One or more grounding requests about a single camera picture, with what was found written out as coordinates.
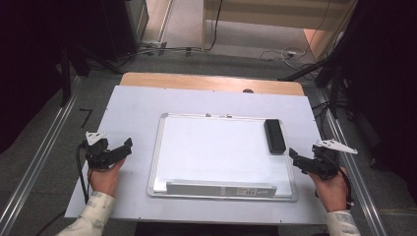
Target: floor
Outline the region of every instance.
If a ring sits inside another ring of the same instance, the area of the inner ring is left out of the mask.
[[[170,33],[173,33],[169,32],[169,23],[163,39],[168,43],[176,43],[174,37],[169,36]],[[221,33],[222,29],[226,28],[218,28],[218,33]],[[269,33],[269,30],[264,32],[265,35],[269,35]],[[186,40],[177,40],[177,42],[192,43],[192,41]],[[221,35],[219,35],[219,45],[226,47],[224,45],[226,43],[222,44],[222,42]],[[296,46],[307,48],[307,41],[300,41],[300,43]],[[275,45],[277,50],[288,46],[285,42],[277,42]],[[172,46],[195,45],[184,43],[181,45],[172,44]],[[240,49],[235,54],[231,54],[234,50],[233,47],[231,48],[230,52],[224,55],[215,54],[214,51],[207,54],[192,53],[188,57],[185,52],[166,52],[163,55],[156,55],[155,53],[152,55],[141,54],[132,57],[121,69],[131,72],[220,75],[259,80],[281,79],[296,71],[279,58],[278,60],[262,60],[263,58],[260,58],[262,53],[258,53],[259,51],[253,53],[252,49],[248,49],[251,52],[248,52],[246,56],[239,54],[242,53]],[[291,62],[291,65],[300,68],[308,62],[294,61]],[[315,76],[316,74],[313,74],[307,78],[297,80],[298,83],[303,85],[312,106],[321,103],[317,89],[311,83],[311,79]],[[30,186],[31,191],[26,196],[22,208],[17,209],[19,214],[14,220],[9,235],[34,235],[50,219],[67,207],[78,178],[75,165],[75,148],[83,139],[86,131],[94,131],[98,128],[107,101],[114,86],[120,83],[120,79],[121,76],[113,75],[105,70],[92,71],[88,78],[76,79],[74,85],[78,85],[78,88],[75,89],[77,97],[74,99],[68,117],[56,136],[55,143],[47,151],[41,171],[37,177],[33,177],[35,181],[33,186]],[[58,92],[52,97],[28,124],[15,143],[0,154],[1,211],[10,202],[9,198],[21,183],[30,162],[34,156],[37,156],[36,152],[41,147],[44,137],[47,136],[49,127],[60,112],[61,95]],[[87,114],[80,108],[93,109],[93,113],[83,128],[81,126],[85,122]],[[393,173],[374,170],[369,167],[371,155],[360,131],[354,123],[348,121],[343,110],[339,110],[339,115],[339,122],[349,145],[357,148],[360,152],[355,161],[361,170],[361,175],[375,206],[379,210],[387,231],[386,235],[417,235],[417,225],[415,224],[417,219],[416,204],[408,195],[405,183]],[[327,124],[325,124],[324,129],[330,137],[331,131]],[[373,235],[363,210],[361,203],[357,202],[352,209],[352,213],[362,235]],[[59,218],[43,235],[55,235],[73,221],[74,219]],[[110,220],[105,228],[104,235],[134,235],[136,227],[136,222]],[[311,235],[322,231],[322,226],[286,225],[279,227],[281,236]]]
[[[203,1],[151,0],[149,6],[150,14],[156,17],[149,19],[144,42],[166,42],[166,47],[170,48],[202,46]],[[155,34],[162,29],[163,33]],[[284,57],[288,51],[293,51],[297,55],[290,61],[314,62],[302,29],[229,22],[219,22],[216,28],[215,21],[206,21],[206,29],[205,49],[210,48],[214,36],[216,38],[215,47],[208,54],[279,60],[281,51]]]

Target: black eraser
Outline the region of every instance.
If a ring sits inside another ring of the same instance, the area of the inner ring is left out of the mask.
[[[283,154],[286,146],[279,120],[267,119],[264,126],[267,134],[269,152],[272,154]]]

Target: white table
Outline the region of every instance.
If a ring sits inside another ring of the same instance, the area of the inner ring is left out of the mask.
[[[319,131],[306,96],[178,88],[116,87],[101,121],[110,148],[132,138],[132,154],[120,171],[117,203],[111,218],[135,221],[177,221],[251,224],[325,224],[325,210],[314,196],[310,178],[294,167],[298,200],[245,202],[153,198],[147,193],[149,173],[162,113],[232,114],[276,117],[282,120],[288,146],[312,156]],[[66,217],[77,217],[84,207],[80,183]]]

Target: cable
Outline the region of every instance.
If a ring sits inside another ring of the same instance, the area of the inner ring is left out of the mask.
[[[304,55],[306,55],[306,51],[305,50],[303,50],[302,48],[300,48],[300,47],[291,47],[291,46],[289,46],[289,47],[285,47],[284,49],[282,49],[281,51],[280,51],[280,54],[281,54],[281,59],[280,60],[282,60],[282,61],[284,61],[284,63],[287,65],[287,66],[289,66],[289,67],[291,67],[292,69],[294,69],[294,70],[297,70],[297,71],[301,71],[301,68],[297,68],[297,67],[295,67],[295,66],[293,66],[293,65],[291,65],[291,64],[289,64],[288,63],[288,59],[290,59],[290,58],[292,58],[292,57],[294,57],[294,54],[288,54],[288,58],[284,58],[284,51],[285,50],[287,50],[288,48],[297,48],[297,49],[301,49],[301,51],[303,51],[302,52],[302,54],[300,54],[300,57],[299,58],[297,58],[297,60],[295,60],[295,61],[298,61],[302,56],[304,56]],[[307,77],[305,77],[305,76],[303,76],[303,78],[304,79],[306,79],[306,81],[311,81],[310,79],[308,79]]]
[[[299,56],[299,58],[297,58],[297,60],[294,60],[294,61],[298,61],[298,60],[300,60],[300,58],[302,57],[302,56],[304,56],[304,55],[306,55],[307,54],[307,51],[306,50],[304,50],[303,48],[301,48],[301,47],[294,47],[294,46],[287,46],[287,47],[285,47],[284,49],[282,49],[281,50],[281,57],[282,57],[282,53],[285,51],[285,50],[288,50],[288,48],[294,48],[294,49],[300,49],[301,51],[303,51]]]
[[[328,8],[330,7],[330,1],[331,0],[328,0],[328,6],[326,7],[326,11],[325,11],[325,15],[323,16],[323,19],[322,19],[322,22],[319,24],[319,26],[316,28],[316,30],[314,31],[314,33],[313,33],[313,36],[312,36],[312,39],[310,40],[310,42],[309,42],[309,46],[307,47],[307,49],[305,50],[306,52],[307,51],[309,51],[309,49],[310,49],[310,47],[311,47],[311,45],[312,45],[312,42],[313,42],[313,39],[314,39],[314,37],[316,36],[316,33],[317,33],[317,31],[322,27],[322,25],[323,25],[323,23],[325,22],[325,19],[326,19],[326,16],[328,15]]]
[[[89,201],[89,194],[87,193],[87,190],[86,190],[86,184],[84,182],[83,170],[81,167],[81,160],[80,160],[80,150],[81,148],[84,147],[84,145],[85,145],[85,142],[82,142],[80,145],[77,146],[76,160],[77,160],[77,168],[79,171],[80,182],[83,188],[84,201],[87,203]]]
[[[349,10],[346,12],[346,14],[343,17],[343,20],[341,21],[341,23],[339,24],[339,26],[337,27],[336,32],[338,32],[341,29],[341,26],[343,25],[344,21],[346,20],[347,16],[349,16],[350,12],[353,10],[353,6],[354,4],[352,4],[349,8]],[[334,48],[337,46],[337,44],[344,38],[344,36],[342,38],[340,38],[339,40],[337,40],[337,38],[334,39],[334,44],[332,49],[334,50]],[[331,50],[331,48],[328,48],[328,50],[322,52],[322,54],[320,54],[317,58],[321,58],[323,55],[328,54],[328,51]]]
[[[305,63],[305,64],[303,64],[301,67],[300,67],[300,69],[301,70],[303,70],[303,67],[305,67],[305,66],[308,66],[308,65],[317,65],[316,63]],[[315,77],[312,75],[312,74],[318,74],[320,71],[319,71],[319,69],[320,68],[318,68],[317,70],[316,70],[316,72],[311,72],[311,73],[309,73],[310,74],[310,76],[312,76],[314,79],[315,79]]]
[[[37,232],[35,234],[35,236],[40,236],[42,235],[42,233],[49,227],[51,226],[57,219],[59,219],[61,216],[63,216],[65,214],[65,209],[64,211],[62,211],[61,213],[59,213],[58,215],[56,215],[53,219],[51,219],[49,222],[47,222],[40,230],[39,232]]]
[[[217,24],[218,24],[218,18],[220,17],[220,11],[221,11],[221,5],[223,5],[223,0],[220,0],[220,6],[218,6],[217,11],[217,18],[215,19],[215,26],[214,26],[214,40],[211,43],[211,47],[209,49],[205,49],[205,51],[210,51],[217,41]]]
[[[329,104],[329,101],[322,102],[322,103],[320,103],[320,104],[318,104],[318,105],[313,106],[313,107],[312,107],[312,110],[314,110],[314,109],[316,109],[316,108],[318,108],[318,107],[320,107],[320,106],[323,106],[323,105],[328,105],[328,104]]]
[[[143,50],[140,50],[140,51],[138,51],[138,52],[141,52],[141,51],[145,51],[145,50],[152,50],[152,49],[159,49],[159,50],[164,50],[164,49],[181,49],[181,50],[185,50],[185,49],[187,49],[187,48],[191,48],[191,49],[196,49],[196,50],[199,50],[199,51],[201,51],[202,50],[202,48],[201,47],[158,47],[158,46],[153,46],[153,45],[147,45],[147,46],[142,46],[142,47],[144,47],[145,49],[143,49]]]
[[[322,109],[322,111],[321,111],[318,115],[316,115],[314,118],[315,118],[315,119],[317,119],[319,116],[321,116],[321,115],[323,114],[323,112],[325,112],[325,108],[326,108],[326,107],[324,107],[324,108]]]
[[[151,53],[151,52],[156,52],[156,51],[172,51],[172,52],[183,52],[183,51],[187,51],[190,50],[193,52],[197,52],[197,53],[205,53],[201,50],[200,47],[165,47],[165,48],[157,48],[157,47],[151,47],[151,48],[146,48],[143,50],[139,50],[138,52],[128,55],[128,56],[124,56],[124,57],[120,57],[119,59],[124,59],[126,58],[126,60],[118,65],[115,65],[114,67],[116,68],[120,68],[122,66],[124,66],[126,63],[128,63],[130,61],[130,59],[132,59],[132,57],[136,56],[136,55],[142,55],[142,54],[147,54],[147,53]],[[89,64],[90,67],[92,67],[93,70],[95,71],[103,71],[107,68],[105,67],[97,67],[94,65]]]
[[[264,54],[265,53],[268,53],[268,52],[276,52],[276,53],[281,53],[282,51],[278,51],[278,50],[267,50],[267,51],[264,51],[262,54],[261,54],[261,56],[260,56],[260,60],[261,61],[265,61],[265,62],[270,62],[270,61],[274,61],[274,60],[276,60],[277,58],[279,58],[279,56],[276,56],[276,57],[274,57],[274,58],[269,58],[269,59],[263,59],[263,56],[264,56]]]
[[[323,138],[325,138],[325,140],[328,139],[328,137],[326,136],[326,132],[325,132],[325,117],[326,114],[328,113],[328,106],[325,106],[323,108],[324,112],[322,112],[323,114],[320,116],[320,127],[321,127],[321,134],[323,135]]]

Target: black cable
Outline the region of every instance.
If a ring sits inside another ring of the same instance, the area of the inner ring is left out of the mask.
[[[347,18],[347,16],[349,15],[349,13],[352,11],[353,9],[353,5],[350,7],[349,11],[346,12],[344,19]],[[300,71],[298,73],[295,73],[293,75],[290,75],[286,78],[282,78],[282,79],[277,79],[278,81],[285,81],[285,82],[293,82],[295,80],[298,80],[301,76],[307,74],[308,72],[312,72],[315,71],[321,67],[324,67],[327,63],[331,62],[332,59],[340,56],[340,50],[342,49],[338,49],[338,48],[342,48],[346,45],[347,40],[349,40],[350,37],[352,37],[352,32],[354,32],[357,28],[358,25],[361,23],[361,20],[364,19],[364,17],[366,16],[367,11],[359,11],[357,15],[354,16],[354,21],[350,22],[347,25],[347,29],[345,34],[343,35],[342,39],[339,41],[340,46],[336,46],[335,50],[332,51],[332,53],[326,57],[321,59],[319,62],[315,63],[312,66],[309,66],[308,68],[304,69],[303,71]],[[318,57],[321,58],[325,53],[328,53],[328,50],[326,50],[325,52],[322,52],[322,54]]]
[[[221,5],[223,5],[223,0],[220,0],[220,6],[218,6],[217,17],[215,19],[214,40],[211,43],[211,47],[209,49],[205,49],[206,51],[210,51],[214,47],[215,41],[217,40],[217,24],[218,24],[218,18],[220,17]]]
[[[307,66],[307,65],[317,65],[316,63],[305,63],[305,64],[303,64],[303,65],[301,65],[299,68],[296,68],[296,67],[292,67],[292,66],[290,66],[290,65],[288,65],[287,63],[285,63],[288,67],[291,67],[292,69],[294,69],[294,70],[297,70],[297,71],[302,71],[303,70],[303,67],[305,67],[305,66]],[[313,81],[313,80],[315,80],[316,79],[316,77],[314,77],[311,73],[308,73],[311,77],[312,77],[312,79],[308,79],[307,77],[305,77],[307,74],[305,74],[305,75],[303,75],[302,77],[306,80],[306,81]]]
[[[267,51],[264,51],[264,52],[261,54],[261,56],[260,56],[260,60],[261,60],[261,61],[270,62],[270,61],[274,61],[274,60],[276,60],[277,58],[279,58],[279,57],[280,57],[280,56],[276,56],[276,57],[274,57],[274,58],[263,59],[263,58],[262,58],[262,57],[263,57],[263,55],[264,55],[265,53],[267,53],[267,52],[276,52],[276,53],[281,53],[280,51],[277,51],[277,50],[267,50]]]
[[[187,49],[187,48],[192,48],[192,49],[196,49],[196,50],[202,50],[202,48],[201,47],[163,47],[163,48],[161,48],[161,47],[158,47],[158,46],[142,46],[142,47],[144,47],[145,49],[143,49],[143,50],[139,50],[137,53],[139,53],[139,52],[141,52],[141,51],[146,51],[146,50],[153,50],[153,49],[161,49],[161,50],[163,50],[163,49]]]
[[[346,12],[346,14],[344,15],[343,20],[341,20],[341,23],[340,23],[340,25],[337,27],[337,29],[336,29],[336,31],[335,31],[335,32],[338,32],[338,31],[340,30],[341,25],[343,25],[344,21],[346,20],[347,16],[349,15],[350,11],[352,11],[352,9],[353,9],[353,6],[354,6],[354,5],[355,5],[355,4],[350,5],[349,10],[348,10],[348,11]],[[334,50],[334,48],[336,47],[336,45],[337,45],[337,43],[338,43],[338,42],[339,42],[339,40],[337,40],[337,38],[335,38],[335,39],[334,39],[334,44],[333,44],[333,50]]]
[[[326,117],[326,114],[328,113],[328,106],[325,106],[325,107],[323,108],[323,110],[324,110],[324,112],[323,112],[323,114],[320,116],[321,135],[323,135],[324,140],[327,140],[327,139],[328,139],[328,137],[326,136],[324,123],[325,123],[325,117]]]
[[[320,103],[320,104],[318,104],[318,105],[313,106],[313,107],[312,107],[312,110],[314,110],[314,109],[316,109],[316,108],[318,108],[318,107],[320,107],[320,106],[327,105],[327,104],[329,104],[329,101],[322,102],[322,103]]]
[[[124,66],[126,63],[128,63],[130,61],[130,59],[132,59],[132,57],[134,55],[135,54],[129,55],[125,61],[121,62],[118,65],[115,65],[114,67],[119,69],[120,67]],[[95,70],[95,71],[104,71],[105,69],[107,69],[106,67],[97,67],[97,66],[94,66],[94,65],[89,65],[89,66],[91,67],[92,70]]]
[[[328,7],[326,8],[325,15],[323,16],[322,22],[319,24],[319,26],[316,28],[316,30],[315,30],[315,31],[314,31],[314,33],[313,33],[312,39],[311,39],[311,40],[310,40],[310,42],[309,42],[309,46],[308,46],[308,47],[307,47],[307,49],[306,49],[306,54],[307,54],[307,52],[309,51],[309,49],[310,49],[310,47],[311,47],[311,45],[312,45],[313,39],[314,39],[314,37],[316,36],[317,31],[318,31],[318,30],[322,27],[323,23],[325,22],[326,16],[328,15],[328,8],[330,7],[330,1],[331,1],[331,0],[328,0]]]
[[[89,201],[89,194],[87,193],[87,190],[86,190],[86,184],[84,182],[83,169],[82,169],[81,160],[80,160],[80,150],[81,148],[84,147],[84,145],[85,145],[85,142],[82,142],[80,145],[77,146],[76,160],[77,160],[77,168],[79,171],[80,182],[83,188],[84,201],[87,203]]]
[[[291,69],[294,69],[294,70],[297,70],[297,71],[301,71],[301,69],[300,68],[297,68],[297,67],[294,67],[294,66],[292,66],[292,65],[290,65],[286,60],[288,60],[288,59],[290,59],[291,57],[288,57],[288,58],[281,58],[281,60],[283,60],[284,62],[285,62],[285,65],[287,65],[289,68],[291,68]],[[305,76],[303,76],[303,78],[306,80],[306,81],[311,81],[310,79],[308,79],[307,77],[305,77]]]
[[[200,47],[164,47],[164,48],[143,49],[135,53],[135,55],[147,54],[149,52],[154,52],[154,51],[187,51],[187,50],[191,50],[195,52],[202,52],[202,48]]]
[[[61,216],[63,216],[65,214],[65,209],[64,211],[62,211],[61,213],[59,213],[58,215],[56,215],[53,219],[51,219],[49,222],[47,222],[40,230],[39,232],[37,232],[35,234],[35,236],[40,236],[49,226],[51,226],[53,224],[53,222],[55,222],[57,219],[59,219]]]
[[[318,115],[316,115],[316,116],[314,117],[315,119],[317,119],[317,117],[321,116],[321,115],[323,114],[323,112],[325,112],[324,108],[322,109],[322,111],[321,111]]]
[[[304,63],[301,67],[300,67],[300,70],[303,70],[303,68],[305,67],[305,66],[309,66],[309,65],[316,65],[315,63]]]

